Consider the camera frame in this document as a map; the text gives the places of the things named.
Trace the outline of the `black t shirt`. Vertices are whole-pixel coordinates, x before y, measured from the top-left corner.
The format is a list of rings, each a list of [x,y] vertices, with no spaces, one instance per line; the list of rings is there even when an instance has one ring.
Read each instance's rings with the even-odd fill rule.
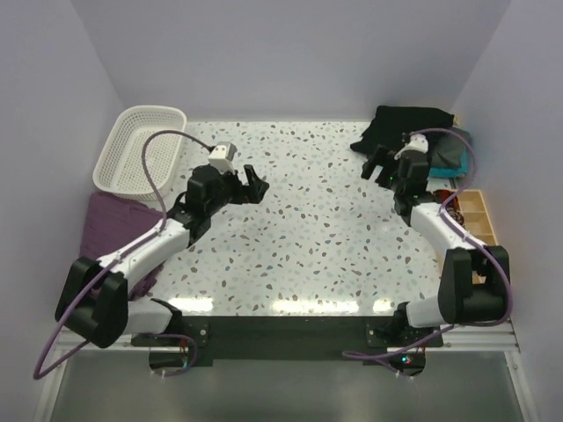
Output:
[[[375,117],[362,132],[358,142],[350,144],[353,152],[371,156],[378,146],[399,151],[403,134],[428,128],[453,127],[455,116],[439,108],[379,105]]]

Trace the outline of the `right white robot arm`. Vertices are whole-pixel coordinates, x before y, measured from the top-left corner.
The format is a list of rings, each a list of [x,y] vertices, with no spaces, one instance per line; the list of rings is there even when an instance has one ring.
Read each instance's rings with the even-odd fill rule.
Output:
[[[428,191],[427,153],[377,147],[362,167],[362,178],[376,168],[381,170],[377,184],[393,192],[396,214],[442,255],[437,293],[400,303],[378,335],[409,346],[423,330],[443,324],[487,327],[507,321],[513,309],[508,251],[469,233]]]

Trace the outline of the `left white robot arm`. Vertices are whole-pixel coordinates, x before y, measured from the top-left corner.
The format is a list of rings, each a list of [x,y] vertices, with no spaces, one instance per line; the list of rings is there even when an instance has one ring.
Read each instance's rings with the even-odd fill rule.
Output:
[[[55,319],[99,348],[125,334],[152,334],[163,345],[182,334],[181,313],[163,300],[133,302],[132,288],[173,255],[193,246],[210,229],[211,218],[227,205],[259,204],[269,184],[249,164],[247,180],[211,165],[196,168],[165,218],[119,250],[71,266]]]

